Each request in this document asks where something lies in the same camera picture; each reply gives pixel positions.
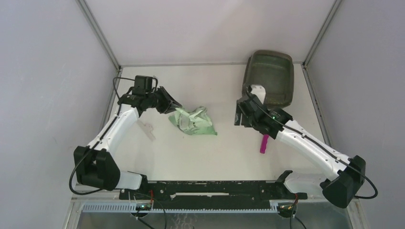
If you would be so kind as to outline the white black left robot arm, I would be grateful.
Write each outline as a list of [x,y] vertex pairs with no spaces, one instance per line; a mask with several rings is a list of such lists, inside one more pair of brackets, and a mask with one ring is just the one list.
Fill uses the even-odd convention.
[[114,160],[115,152],[126,132],[145,111],[154,108],[160,114],[169,114],[182,105],[158,85],[156,77],[137,75],[132,81],[134,85],[117,96],[117,111],[102,130],[86,146],[74,150],[75,167],[70,182],[75,177],[78,184],[93,187],[95,192],[130,189],[138,199],[149,194],[148,184],[142,182],[144,176],[120,169]]

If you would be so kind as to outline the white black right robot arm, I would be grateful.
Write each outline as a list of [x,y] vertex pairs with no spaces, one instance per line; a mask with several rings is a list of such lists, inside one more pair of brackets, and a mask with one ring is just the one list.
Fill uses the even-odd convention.
[[346,208],[365,182],[366,162],[349,157],[321,142],[281,108],[267,110],[256,95],[237,100],[235,125],[250,127],[301,153],[326,177],[319,187],[333,205]]

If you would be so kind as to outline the green cat litter bag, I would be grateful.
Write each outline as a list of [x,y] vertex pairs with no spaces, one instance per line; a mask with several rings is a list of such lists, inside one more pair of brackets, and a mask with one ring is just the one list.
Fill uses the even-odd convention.
[[207,114],[207,108],[199,106],[190,111],[183,107],[176,108],[169,121],[187,135],[217,135],[213,122]]

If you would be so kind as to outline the magenta plastic scoop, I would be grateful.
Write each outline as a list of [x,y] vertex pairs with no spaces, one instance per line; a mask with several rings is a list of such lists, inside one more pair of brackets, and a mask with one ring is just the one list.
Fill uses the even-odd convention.
[[263,135],[261,145],[260,145],[260,151],[259,151],[261,154],[266,153],[268,139],[269,139],[269,135]]

